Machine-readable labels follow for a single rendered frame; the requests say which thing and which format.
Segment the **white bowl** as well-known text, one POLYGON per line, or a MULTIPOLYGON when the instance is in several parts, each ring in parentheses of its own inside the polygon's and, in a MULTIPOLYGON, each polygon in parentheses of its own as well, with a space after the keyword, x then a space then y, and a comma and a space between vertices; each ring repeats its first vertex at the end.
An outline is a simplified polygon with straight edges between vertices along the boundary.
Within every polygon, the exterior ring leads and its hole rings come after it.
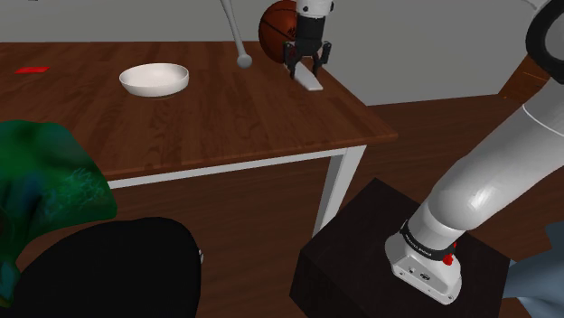
POLYGON ((185 89, 189 71, 174 63, 147 63, 124 70, 118 77, 124 89, 134 96, 157 98, 185 89))

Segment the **grey-blue angular shape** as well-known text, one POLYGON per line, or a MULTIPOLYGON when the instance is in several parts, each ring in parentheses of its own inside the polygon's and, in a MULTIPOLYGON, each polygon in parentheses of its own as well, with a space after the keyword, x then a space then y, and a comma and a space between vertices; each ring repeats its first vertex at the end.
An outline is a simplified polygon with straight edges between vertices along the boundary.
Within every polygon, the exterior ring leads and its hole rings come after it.
POLYGON ((564 220, 545 231, 551 249, 511 263, 503 298, 517 298, 531 318, 564 318, 564 220))

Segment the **grey rod with ball end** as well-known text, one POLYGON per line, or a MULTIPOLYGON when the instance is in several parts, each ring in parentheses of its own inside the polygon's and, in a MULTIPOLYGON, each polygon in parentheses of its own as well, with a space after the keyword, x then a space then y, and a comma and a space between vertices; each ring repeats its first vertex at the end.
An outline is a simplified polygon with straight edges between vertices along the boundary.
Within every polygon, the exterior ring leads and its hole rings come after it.
POLYGON ((233 13, 231 0, 220 0, 220 1, 224 13, 226 14, 228 23, 230 25, 233 40, 235 42, 238 51, 237 64, 240 68, 247 69, 252 65, 252 57, 247 54, 243 41, 241 40, 240 31, 235 19, 235 15, 233 13))

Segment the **green crumpled shape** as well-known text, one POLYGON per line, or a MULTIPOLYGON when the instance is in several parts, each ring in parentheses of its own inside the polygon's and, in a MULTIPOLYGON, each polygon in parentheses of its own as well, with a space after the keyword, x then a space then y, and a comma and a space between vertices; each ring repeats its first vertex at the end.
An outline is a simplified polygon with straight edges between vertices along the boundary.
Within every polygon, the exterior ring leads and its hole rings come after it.
POLYGON ((0 306, 12 305, 21 275, 15 262, 28 243, 116 215, 106 178, 68 129, 0 122, 0 306))

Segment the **orange basketball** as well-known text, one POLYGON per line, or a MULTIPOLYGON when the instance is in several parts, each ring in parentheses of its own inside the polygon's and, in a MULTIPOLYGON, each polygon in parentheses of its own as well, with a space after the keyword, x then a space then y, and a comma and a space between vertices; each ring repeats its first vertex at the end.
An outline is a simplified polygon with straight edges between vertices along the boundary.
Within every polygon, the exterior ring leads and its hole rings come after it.
POLYGON ((259 21, 258 38, 263 52, 274 62, 284 62, 284 43, 296 36, 296 2, 279 0, 266 9, 259 21))

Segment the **dark robot stand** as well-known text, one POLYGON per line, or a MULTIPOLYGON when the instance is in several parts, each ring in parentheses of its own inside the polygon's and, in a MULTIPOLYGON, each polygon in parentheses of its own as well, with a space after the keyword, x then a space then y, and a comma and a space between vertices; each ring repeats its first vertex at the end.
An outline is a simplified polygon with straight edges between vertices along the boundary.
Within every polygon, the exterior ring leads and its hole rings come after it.
POLYGON ((418 203, 378 179, 300 251, 290 297, 307 318, 498 318, 508 257, 466 233, 457 241, 462 289, 442 305, 397 278, 385 240, 418 203))

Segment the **black rounded shape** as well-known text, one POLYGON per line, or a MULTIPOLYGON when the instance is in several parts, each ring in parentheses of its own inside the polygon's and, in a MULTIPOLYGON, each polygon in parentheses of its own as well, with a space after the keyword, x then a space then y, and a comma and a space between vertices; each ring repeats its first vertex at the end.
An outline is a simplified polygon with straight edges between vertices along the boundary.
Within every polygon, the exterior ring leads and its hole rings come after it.
POLYGON ((42 252, 0 318, 196 318, 201 281, 201 251, 182 223, 105 222, 42 252))

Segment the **brown wooden furniture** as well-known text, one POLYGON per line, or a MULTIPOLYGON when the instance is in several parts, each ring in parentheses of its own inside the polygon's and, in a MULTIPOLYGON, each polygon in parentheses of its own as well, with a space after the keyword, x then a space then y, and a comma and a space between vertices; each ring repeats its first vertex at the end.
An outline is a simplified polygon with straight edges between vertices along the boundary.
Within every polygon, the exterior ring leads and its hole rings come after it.
POLYGON ((527 55, 498 95, 503 99, 524 103, 543 88, 549 78, 550 75, 527 55))

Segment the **wooden table with white frame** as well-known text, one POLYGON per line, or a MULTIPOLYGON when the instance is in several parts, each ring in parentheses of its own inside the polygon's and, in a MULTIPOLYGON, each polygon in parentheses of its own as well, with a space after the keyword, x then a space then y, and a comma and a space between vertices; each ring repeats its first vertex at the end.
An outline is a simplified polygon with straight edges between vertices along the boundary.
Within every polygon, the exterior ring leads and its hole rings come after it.
POLYGON ((328 158, 315 225, 336 214, 368 145, 395 132, 325 70, 310 92, 265 57, 246 70, 230 42, 2 42, 0 121, 67 127, 112 188, 328 158), (126 92, 119 74, 171 62, 190 74, 167 98, 126 92), (14 74, 22 67, 44 73, 14 74))

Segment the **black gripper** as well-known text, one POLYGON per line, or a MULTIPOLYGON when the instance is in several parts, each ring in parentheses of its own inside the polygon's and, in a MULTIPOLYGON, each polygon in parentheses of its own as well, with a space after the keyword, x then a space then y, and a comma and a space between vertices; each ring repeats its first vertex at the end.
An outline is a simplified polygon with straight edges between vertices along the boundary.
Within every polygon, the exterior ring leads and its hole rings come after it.
POLYGON ((326 17, 307 17, 298 15, 296 20, 296 46, 293 42, 285 42, 283 46, 284 64, 289 76, 293 80, 296 65, 301 57, 312 56, 312 73, 317 77, 318 71, 328 62, 332 44, 323 41, 324 24, 326 17))

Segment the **white flat bar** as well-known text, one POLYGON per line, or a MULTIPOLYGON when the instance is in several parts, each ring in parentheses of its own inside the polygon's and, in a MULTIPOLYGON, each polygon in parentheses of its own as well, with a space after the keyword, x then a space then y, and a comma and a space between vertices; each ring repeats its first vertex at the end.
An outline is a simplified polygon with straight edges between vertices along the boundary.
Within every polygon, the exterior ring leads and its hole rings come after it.
POLYGON ((308 91, 322 91, 324 89, 317 77, 302 62, 296 65, 295 80, 308 91))

